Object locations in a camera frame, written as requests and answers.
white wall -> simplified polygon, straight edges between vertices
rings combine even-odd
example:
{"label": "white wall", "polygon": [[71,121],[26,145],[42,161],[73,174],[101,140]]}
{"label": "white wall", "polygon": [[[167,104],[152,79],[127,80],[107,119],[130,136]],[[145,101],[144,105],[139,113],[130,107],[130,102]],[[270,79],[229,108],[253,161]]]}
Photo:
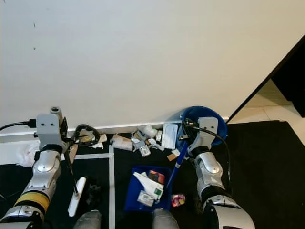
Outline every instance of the white wall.
{"label": "white wall", "polygon": [[195,104],[229,116],[303,36],[304,9],[304,0],[1,1],[0,125],[52,105],[70,127],[175,119]]}

blue bin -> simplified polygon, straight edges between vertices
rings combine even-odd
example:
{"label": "blue bin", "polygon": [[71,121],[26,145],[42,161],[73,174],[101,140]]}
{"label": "blue bin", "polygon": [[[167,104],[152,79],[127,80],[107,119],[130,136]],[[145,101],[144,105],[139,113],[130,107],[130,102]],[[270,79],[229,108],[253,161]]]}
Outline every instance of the blue bin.
{"label": "blue bin", "polygon": [[[141,190],[144,190],[144,187],[139,182],[139,180],[133,175],[134,172],[142,173],[146,172],[148,175],[150,170],[154,170],[158,173],[161,173],[165,176],[164,178],[164,191],[160,202],[158,204],[153,204],[152,207],[146,206],[138,202],[138,196]],[[154,167],[154,166],[136,166],[132,168],[132,174],[130,178],[130,183],[128,186],[126,201],[125,201],[125,211],[148,211],[153,212],[156,208],[163,208],[169,210],[171,207],[171,195],[172,195],[172,186],[165,190],[165,185],[167,184],[169,177],[172,173],[172,170],[167,167]]]}
{"label": "blue bin", "polygon": [[[223,139],[227,138],[228,135],[228,129],[227,125],[225,124],[223,118],[221,116],[213,111],[210,108],[204,107],[204,106],[191,106],[187,108],[183,115],[182,115],[182,120],[189,118],[193,120],[194,122],[198,122],[198,118],[200,117],[215,117],[218,119],[218,127],[217,127],[217,134],[222,137]],[[214,141],[212,142],[213,146],[219,145],[221,143],[221,140],[218,138],[215,138]]]}

yellow band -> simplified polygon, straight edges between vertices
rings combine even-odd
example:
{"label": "yellow band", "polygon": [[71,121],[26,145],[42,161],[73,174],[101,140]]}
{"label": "yellow band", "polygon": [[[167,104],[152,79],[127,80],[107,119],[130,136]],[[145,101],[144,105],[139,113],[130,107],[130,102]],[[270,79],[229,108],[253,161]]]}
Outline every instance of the yellow band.
{"label": "yellow band", "polygon": [[27,192],[19,197],[19,199],[16,201],[16,204],[25,200],[33,201],[40,204],[44,208],[45,212],[47,212],[50,203],[49,199],[44,194],[41,194],[39,192]]}

gray fabric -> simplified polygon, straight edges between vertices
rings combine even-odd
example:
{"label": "gray fabric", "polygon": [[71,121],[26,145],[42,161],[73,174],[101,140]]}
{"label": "gray fabric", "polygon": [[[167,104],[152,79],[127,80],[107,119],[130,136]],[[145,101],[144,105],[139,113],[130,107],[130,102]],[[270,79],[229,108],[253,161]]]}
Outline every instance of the gray fabric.
{"label": "gray fabric", "polygon": [[83,214],[74,225],[73,229],[101,229],[102,215],[98,210]]}
{"label": "gray fabric", "polygon": [[169,211],[157,208],[153,212],[152,229],[179,229],[179,226]]}

black door frame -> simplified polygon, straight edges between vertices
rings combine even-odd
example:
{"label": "black door frame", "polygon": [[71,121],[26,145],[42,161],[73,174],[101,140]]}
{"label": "black door frame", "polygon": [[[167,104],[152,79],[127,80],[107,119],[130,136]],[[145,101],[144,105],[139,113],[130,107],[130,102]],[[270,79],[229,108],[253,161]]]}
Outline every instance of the black door frame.
{"label": "black door frame", "polygon": [[258,87],[246,98],[246,100],[231,114],[226,123],[230,122],[232,118],[255,96],[256,93],[270,80],[279,69],[287,63],[287,61],[293,56],[298,48],[305,43],[305,35],[298,41],[298,43],[287,53],[287,55],[279,62],[279,64],[270,72],[270,74],[262,81]]}

